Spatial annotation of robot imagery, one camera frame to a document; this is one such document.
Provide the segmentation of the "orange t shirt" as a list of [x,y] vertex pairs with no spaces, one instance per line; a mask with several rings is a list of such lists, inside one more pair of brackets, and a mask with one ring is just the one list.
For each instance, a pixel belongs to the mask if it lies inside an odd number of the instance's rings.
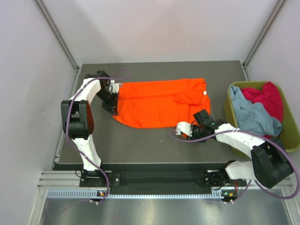
[[132,128],[169,128],[191,123],[201,110],[211,112],[203,78],[128,82],[119,90],[118,114],[113,118]]

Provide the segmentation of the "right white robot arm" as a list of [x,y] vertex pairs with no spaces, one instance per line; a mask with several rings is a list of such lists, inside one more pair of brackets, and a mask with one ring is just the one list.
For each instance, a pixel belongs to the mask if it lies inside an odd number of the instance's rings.
[[240,151],[249,161],[230,161],[219,173],[223,185],[231,185],[235,180],[246,179],[259,182],[266,188],[273,188],[291,175],[294,170],[285,156],[285,150],[277,139],[264,140],[262,137],[243,132],[224,120],[214,120],[206,110],[193,115],[194,121],[179,122],[176,131],[188,141],[204,142],[206,139],[230,145]]

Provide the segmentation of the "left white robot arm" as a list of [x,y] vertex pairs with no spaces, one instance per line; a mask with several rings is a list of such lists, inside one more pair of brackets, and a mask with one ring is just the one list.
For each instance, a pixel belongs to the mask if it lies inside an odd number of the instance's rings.
[[95,74],[87,74],[79,90],[60,104],[66,140],[82,158],[81,185],[107,185],[108,176],[93,142],[94,119],[90,105],[98,97],[102,100],[102,108],[117,116],[119,89],[120,85],[105,71],[97,71]]

